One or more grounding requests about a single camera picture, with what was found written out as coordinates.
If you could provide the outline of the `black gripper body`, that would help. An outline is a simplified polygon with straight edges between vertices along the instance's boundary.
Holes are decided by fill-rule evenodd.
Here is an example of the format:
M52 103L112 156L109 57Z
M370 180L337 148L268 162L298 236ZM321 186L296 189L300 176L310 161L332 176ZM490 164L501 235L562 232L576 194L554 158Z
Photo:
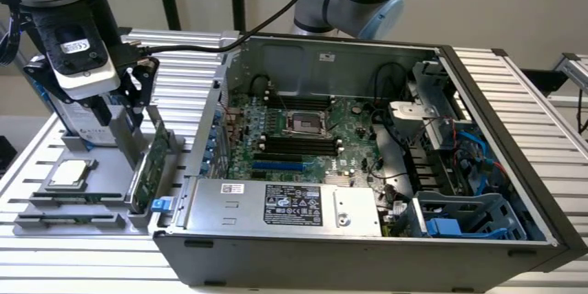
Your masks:
M108 0L78 0L54 7L22 6L30 14L44 54L54 70L94 70L110 61L121 70L137 52L122 45Z

